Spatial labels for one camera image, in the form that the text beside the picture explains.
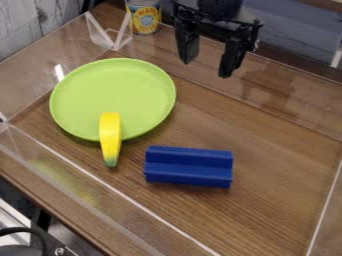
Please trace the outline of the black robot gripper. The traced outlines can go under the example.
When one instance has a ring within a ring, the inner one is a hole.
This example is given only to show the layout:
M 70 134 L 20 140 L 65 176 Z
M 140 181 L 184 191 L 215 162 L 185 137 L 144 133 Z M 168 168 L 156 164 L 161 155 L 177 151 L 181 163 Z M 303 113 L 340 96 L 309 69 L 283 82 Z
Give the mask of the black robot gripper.
M 240 67 L 247 50 L 257 48 L 260 18 L 247 11 L 243 0 L 172 0 L 172 13 L 177 54 L 184 64 L 199 54 L 201 33 L 228 39 L 217 71 L 221 78 L 228 78 Z

